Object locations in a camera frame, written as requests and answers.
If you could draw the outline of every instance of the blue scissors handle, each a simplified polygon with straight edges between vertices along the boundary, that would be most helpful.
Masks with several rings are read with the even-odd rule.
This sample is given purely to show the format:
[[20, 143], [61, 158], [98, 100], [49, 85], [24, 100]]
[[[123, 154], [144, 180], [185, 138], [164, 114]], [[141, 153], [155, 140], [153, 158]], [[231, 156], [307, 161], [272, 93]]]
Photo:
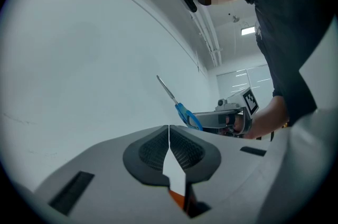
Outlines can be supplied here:
[[[181, 118], [181, 120], [186, 124], [187, 127], [189, 128], [192, 128], [192, 129], [197, 129], [197, 130], [200, 130], [200, 131], [203, 131], [203, 127], [200, 123], [200, 121], [196, 118], [195, 115], [193, 115], [193, 113], [186, 109], [182, 103], [178, 103], [175, 105], [175, 108], [177, 110], [177, 112], [179, 113], [179, 116]], [[197, 125], [197, 126], [193, 126], [189, 123], [189, 120], [193, 120], [194, 123]]]

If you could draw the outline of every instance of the ceiling light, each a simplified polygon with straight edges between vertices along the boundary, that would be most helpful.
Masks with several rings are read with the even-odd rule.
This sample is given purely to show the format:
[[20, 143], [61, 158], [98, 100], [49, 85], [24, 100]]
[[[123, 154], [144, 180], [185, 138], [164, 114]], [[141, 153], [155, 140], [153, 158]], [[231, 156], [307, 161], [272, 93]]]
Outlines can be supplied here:
[[[243, 91], [243, 90], [237, 90], [237, 91]], [[236, 92], [236, 91], [231, 91], [231, 92]]]
[[241, 29], [241, 34], [246, 35], [249, 33], [254, 33], [255, 32], [255, 26], [252, 27], [245, 27], [244, 29]]
[[242, 86], [242, 85], [246, 85], [246, 84], [247, 84], [247, 83], [239, 84], [239, 85], [234, 85], [233, 87]]
[[262, 80], [258, 80], [257, 82], [266, 81], [266, 80], [269, 80], [269, 79], [270, 79], [270, 78], [262, 79]]

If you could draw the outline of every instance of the scissors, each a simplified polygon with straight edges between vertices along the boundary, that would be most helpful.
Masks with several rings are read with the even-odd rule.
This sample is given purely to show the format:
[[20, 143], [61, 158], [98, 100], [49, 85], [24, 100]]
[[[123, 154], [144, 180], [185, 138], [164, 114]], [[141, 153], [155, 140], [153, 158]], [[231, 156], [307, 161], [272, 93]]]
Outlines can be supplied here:
[[[159, 80], [159, 82], [161, 83], [161, 85], [163, 86], [163, 88], [165, 89], [167, 94], [169, 95], [169, 97], [175, 102], [175, 108], [177, 109], [177, 112], [179, 113], [180, 118], [186, 124], [186, 126], [189, 127], [189, 128], [192, 128], [192, 129], [197, 129], [197, 130], [203, 131], [203, 127], [202, 127], [200, 121], [195, 117], [195, 115], [193, 115], [190, 110], [187, 110], [182, 105], [182, 103], [179, 103], [179, 102], [176, 101], [174, 95], [171, 93], [171, 91], [169, 91], [167, 86], [164, 85], [162, 79], [159, 78], [159, 76], [157, 76], [157, 79]], [[191, 125], [189, 123], [190, 119], [193, 120], [197, 126]]]

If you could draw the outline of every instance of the scissor blade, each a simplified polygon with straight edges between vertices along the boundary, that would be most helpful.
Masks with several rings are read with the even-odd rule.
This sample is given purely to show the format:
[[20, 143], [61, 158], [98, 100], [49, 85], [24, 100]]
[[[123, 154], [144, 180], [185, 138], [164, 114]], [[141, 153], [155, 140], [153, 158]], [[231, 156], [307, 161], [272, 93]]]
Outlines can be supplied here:
[[165, 89], [165, 91], [167, 92], [167, 94], [169, 95], [169, 97], [175, 102], [175, 104], [177, 105], [178, 102], [176, 101], [174, 95], [171, 93], [171, 91], [169, 91], [169, 89], [167, 88], [167, 86], [164, 84], [164, 82], [162, 81], [161, 78], [159, 78], [159, 76], [157, 76], [157, 79], [159, 80], [159, 82], [161, 83], [161, 85], [163, 86], [163, 88]]

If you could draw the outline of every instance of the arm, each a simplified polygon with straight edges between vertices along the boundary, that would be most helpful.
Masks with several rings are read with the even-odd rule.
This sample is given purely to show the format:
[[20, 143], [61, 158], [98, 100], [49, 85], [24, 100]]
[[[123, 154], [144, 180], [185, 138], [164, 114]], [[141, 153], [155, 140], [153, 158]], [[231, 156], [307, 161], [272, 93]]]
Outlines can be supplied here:
[[289, 120], [286, 105], [282, 96], [274, 96], [270, 103], [257, 112], [252, 119], [250, 131], [244, 138], [254, 139], [281, 128]]

